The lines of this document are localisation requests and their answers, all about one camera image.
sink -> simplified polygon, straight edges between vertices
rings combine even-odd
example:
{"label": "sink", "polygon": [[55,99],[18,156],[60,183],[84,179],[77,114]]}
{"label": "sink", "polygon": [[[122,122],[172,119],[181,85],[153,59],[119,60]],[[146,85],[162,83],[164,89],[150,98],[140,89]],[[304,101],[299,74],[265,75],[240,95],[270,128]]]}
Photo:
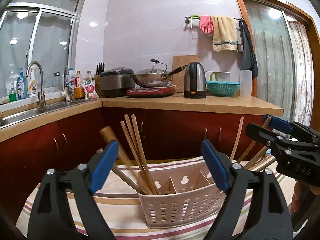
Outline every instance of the sink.
{"label": "sink", "polygon": [[43,108],[38,107],[38,108],[27,110],[18,114],[9,115],[3,118],[2,122],[0,123],[0,129],[16,124],[18,122],[22,122],[24,120],[28,120],[36,116],[40,116],[42,114],[64,109],[69,106],[76,106],[76,105],[87,103],[87,102],[93,102],[95,100],[96,99],[91,99],[91,100],[81,99],[81,100],[74,100],[69,102],[66,102],[66,101],[57,102],[51,105],[47,105]]}
{"label": "sink", "polygon": [[91,102],[91,101],[95,101],[95,100],[86,100],[86,99],[80,99],[80,100],[74,100],[74,101],[63,101],[63,102],[57,102],[48,106],[45,106],[44,109],[48,110],[48,111],[55,111],[55,110],[60,110],[69,106],[76,106],[82,103],[86,103],[86,102]]}
{"label": "sink", "polygon": [[13,125],[15,123],[21,122],[23,120],[27,120],[30,119],[32,117],[35,116],[39,116],[42,114],[47,113],[48,110],[43,109],[43,108],[35,108],[35,109],[31,109],[31,110],[27,110],[21,113],[17,113],[17,114],[13,114],[13,115],[9,115],[7,117],[5,117],[4,119],[2,119],[1,125],[0,125],[0,129]]}

beige countertop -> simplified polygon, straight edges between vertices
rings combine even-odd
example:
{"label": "beige countertop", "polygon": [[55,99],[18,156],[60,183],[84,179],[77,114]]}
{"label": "beige countertop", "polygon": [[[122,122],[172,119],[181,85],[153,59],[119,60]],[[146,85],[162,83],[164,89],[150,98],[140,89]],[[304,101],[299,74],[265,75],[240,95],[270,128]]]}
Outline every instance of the beige countertop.
{"label": "beige countertop", "polygon": [[189,99],[184,98],[183,94],[175,94],[166,98],[99,98],[95,102],[70,106],[0,129],[0,142],[43,125],[102,106],[230,114],[271,114],[278,116],[283,115],[284,112],[282,108],[255,97],[223,98],[207,96],[203,99]]}
{"label": "beige countertop", "polygon": [[184,98],[182,93],[165,98],[100,98],[103,106],[208,113],[256,114],[282,116],[284,110],[259,98],[225,98],[208,96],[202,99]]}

wooden door frame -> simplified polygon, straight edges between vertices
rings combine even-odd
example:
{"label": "wooden door frame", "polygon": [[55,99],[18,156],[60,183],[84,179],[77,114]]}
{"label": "wooden door frame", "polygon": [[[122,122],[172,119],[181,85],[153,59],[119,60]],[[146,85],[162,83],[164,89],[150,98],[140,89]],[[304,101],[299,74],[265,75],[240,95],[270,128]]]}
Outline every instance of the wooden door frame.
{"label": "wooden door frame", "polygon": [[[320,107],[320,37],[318,30],[316,28],[316,24],[313,20],[313,18],[299,9],[298,7],[294,6],[293,4],[285,1],[285,0],[264,0],[267,2],[271,2],[275,5],[278,5],[284,9],[287,9],[288,11],[291,11],[300,17],[304,18],[307,23],[305,23],[305,28],[308,35],[308,40],[310,43],[310,49],[312,53],[312,61],[313,61],[313,71],[314,71],[314,97],[313,97],[313,109],[311,114],[311,123],[310,127],[320,131],[320,111],[318,111]],[[251,37],[252,37],[252,43],[254,45],[254,38],[252,35],[252,28],[249,20],[249,15],[247,12],[247,9],[244,5],[243,0],[237,0],[240,12],[242,14],[242,17],[246,21]],[[253,95],[257,94],[257,83],[254,84],[254,81],[252,81],[252,92]]]}

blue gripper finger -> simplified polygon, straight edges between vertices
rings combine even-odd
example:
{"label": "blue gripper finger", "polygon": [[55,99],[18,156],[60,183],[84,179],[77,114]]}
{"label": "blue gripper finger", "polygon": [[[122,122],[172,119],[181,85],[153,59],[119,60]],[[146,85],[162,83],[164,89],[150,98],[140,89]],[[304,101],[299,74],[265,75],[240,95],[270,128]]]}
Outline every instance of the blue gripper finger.
{"label": "blue gripper finger", "polygon": [[92,194],[102,189],[103,184],[105,183],[109,172],[118,157],[118,150],[119,145],[117,141],[112,140],[103,150],[103,153],[101,153],[104,154],[104,156],[98,163],[95,170],[92,172],[91,176],[91,184],[89,190]]}
{"label": "blue gripper finger", "polygon": [[268,116],[271,117],[268,127],[271,127],[283,133],[291,133],[293,131],[293,128],[289,122],[275,117],[273,115],[266,114],[262,119],[263,122],[267,120]]}
{"label": "blue gripper finger", "polygon": [[228,183],[228,172],[220,161],[220,158],[223,159],[222,161],[224,163],[231,166],[231,162],[228,157],[225,154],[218,152],[209,140],[202,141],[201,155],[203,156],[218,189],[227,193],[230,189],[230,185]]}

cutting board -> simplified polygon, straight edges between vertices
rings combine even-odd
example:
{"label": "cutting board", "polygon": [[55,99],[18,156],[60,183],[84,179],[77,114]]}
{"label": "cutting board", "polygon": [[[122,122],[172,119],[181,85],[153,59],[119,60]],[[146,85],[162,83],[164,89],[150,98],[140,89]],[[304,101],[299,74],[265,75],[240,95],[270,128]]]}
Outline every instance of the cutting board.
{"label": "cutting board", "polygon": [[[173,56],[172,70],[178,67],[187,65],[192,61],[200,63],[200,57],[198,55],[184,55],[184,56]],[[184,71],[172,76],[172,84],[181,88],[181,92],[184,90]]]}

